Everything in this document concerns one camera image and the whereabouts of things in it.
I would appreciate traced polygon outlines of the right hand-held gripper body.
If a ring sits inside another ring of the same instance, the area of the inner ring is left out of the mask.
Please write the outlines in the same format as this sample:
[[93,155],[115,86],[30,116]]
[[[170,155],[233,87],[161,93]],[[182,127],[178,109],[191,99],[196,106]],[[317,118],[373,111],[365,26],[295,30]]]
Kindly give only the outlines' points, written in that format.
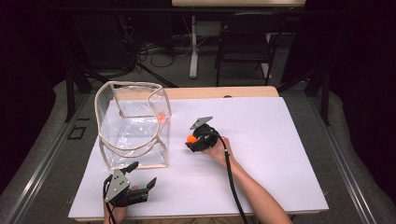
[[198,141],[195,144],[196,151],[202,151],[207,148],[213,147],[219,137],[219,133],[207,123],[212,119],[212,117],[198,118],[192,125],[191,130],[197,130],[199,136],[196,138]]

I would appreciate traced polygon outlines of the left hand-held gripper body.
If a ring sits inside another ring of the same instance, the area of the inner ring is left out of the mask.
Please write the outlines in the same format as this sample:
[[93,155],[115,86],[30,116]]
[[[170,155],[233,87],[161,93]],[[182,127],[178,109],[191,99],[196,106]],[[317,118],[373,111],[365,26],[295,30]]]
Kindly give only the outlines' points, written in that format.
[[136,203],[144,203],[149,198],[149,189],[130,189],[130,181],[126,177],[132,169],[116,169],[108,177],[104,185],[104,201],[114,207],[125,207]]

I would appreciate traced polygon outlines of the clear plastic bag beige trim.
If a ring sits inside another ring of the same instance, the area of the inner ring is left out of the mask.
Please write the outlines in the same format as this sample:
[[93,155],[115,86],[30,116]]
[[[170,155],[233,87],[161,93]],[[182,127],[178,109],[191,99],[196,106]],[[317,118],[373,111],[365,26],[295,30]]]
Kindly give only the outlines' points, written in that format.
[[[168,165],[172,110],[156,83],[108,81],[94,98],[99,148],[110,170],[135,161],[140,169]],[[157,116],[164,113],[166,122]]]

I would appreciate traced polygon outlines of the person's right hand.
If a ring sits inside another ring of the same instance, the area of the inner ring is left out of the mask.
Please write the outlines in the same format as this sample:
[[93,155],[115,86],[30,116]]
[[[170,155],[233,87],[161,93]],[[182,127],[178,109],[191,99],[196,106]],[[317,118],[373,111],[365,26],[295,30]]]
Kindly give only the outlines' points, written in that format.
[[222,136],[213,147],[205,149],[204,153],[223,167],[227,166],[227,158],[230,164],[233,163],[233,152],[229,139],[225,136]]

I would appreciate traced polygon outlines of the person's left hand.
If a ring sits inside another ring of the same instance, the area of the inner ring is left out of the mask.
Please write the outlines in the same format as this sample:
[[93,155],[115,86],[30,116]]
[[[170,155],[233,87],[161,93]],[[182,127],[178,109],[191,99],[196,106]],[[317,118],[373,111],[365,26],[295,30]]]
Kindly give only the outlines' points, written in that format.
[[125,219],[128,210],[128,206],[114,207],[110,203],[104,203],[104,220],[112,219],[110,216],[113,216],[117,220]]

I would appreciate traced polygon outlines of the white desk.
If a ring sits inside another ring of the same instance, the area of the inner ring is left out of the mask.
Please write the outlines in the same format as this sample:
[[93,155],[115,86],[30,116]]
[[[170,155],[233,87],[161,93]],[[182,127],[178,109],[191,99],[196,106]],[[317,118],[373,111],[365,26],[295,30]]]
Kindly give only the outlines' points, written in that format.
[[[299,8],[304,7],[306,0],[172,0],[173,7],[181,9],[204,9],[205,7],[216,8],[224,7],[231,9],[236,7],[269,7],[275,8]],[[190,78],[197,78],[198,75],[198,36],[215,36],[219,33],[220,21],[202,21],[196,16],[191,17],[191,67]]]

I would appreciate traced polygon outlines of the black metal stand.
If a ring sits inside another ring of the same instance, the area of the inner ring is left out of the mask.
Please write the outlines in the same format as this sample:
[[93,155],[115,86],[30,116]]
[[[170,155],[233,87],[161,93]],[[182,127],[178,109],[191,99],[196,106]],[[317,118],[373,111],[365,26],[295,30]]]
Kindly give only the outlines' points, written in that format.
[[66,73],[66,96],[67,96],[67,115],[65,121],[68,122],[75,114],[75,87],[82,93],[90,93],[92,86],[88,80],[89,69],[85,66],[70,68]]
[[323,122],[329,126],[329,97],[330,97],[330,73],[325,68],[313,68],[307,73],[295,78],[292,81],[285,82],[278,86],[276,90],[278,92],[283,92],[296,84],[300,83],[304,79],[308,78],[308,84],[304,89],[304,94],[307,97],[314,97],[321,91],[320,96],[320,116]]

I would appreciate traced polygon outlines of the black folding chair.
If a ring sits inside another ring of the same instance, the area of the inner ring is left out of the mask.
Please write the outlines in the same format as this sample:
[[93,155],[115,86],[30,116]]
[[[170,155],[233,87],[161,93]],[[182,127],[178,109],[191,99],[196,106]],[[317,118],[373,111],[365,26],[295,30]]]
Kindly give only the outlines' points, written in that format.
[[286,28],[286,18],[278,13],[237,12],[228,16],[219,28],[216,54],[216,85],[222,79],[222,63],[255,63],[268,65],[262,72],[264,84],[269,82],[279,37]]

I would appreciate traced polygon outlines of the metal floor rail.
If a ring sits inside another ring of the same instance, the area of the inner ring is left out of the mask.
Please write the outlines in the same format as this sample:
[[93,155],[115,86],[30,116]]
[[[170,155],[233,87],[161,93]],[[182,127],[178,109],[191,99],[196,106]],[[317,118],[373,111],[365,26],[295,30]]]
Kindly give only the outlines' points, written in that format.
[[66,136],[72,131],[74,122],[89,99],[89,94],[80,95],[74,115],[65,122],[66,100],[61,96],[56,98],[55,106],[40,135],[19,170],[0,194],[0,224],[17,223],[23,219],[61,152]]
[[330,146],[331,153],[334,160],[334,163],[340,173],[340,176],[343,179],[343,182],[346,186],[346,190],[349,194],[351,201],[355,206],[355,210],[357,211],[362,224],[377,224],[375,217],[369,207],[363,193],[361,191],[360,186],[354,175],[351,172],[351,169],[347,163],[347,160],[334,136],[331,126],[327,126],[323,121],[323,118],[320,113],[320,105],[318,99],[315,97],[308,97],[308,102],[314,110],[315,117],[319,123],[321,130],[325,133]]

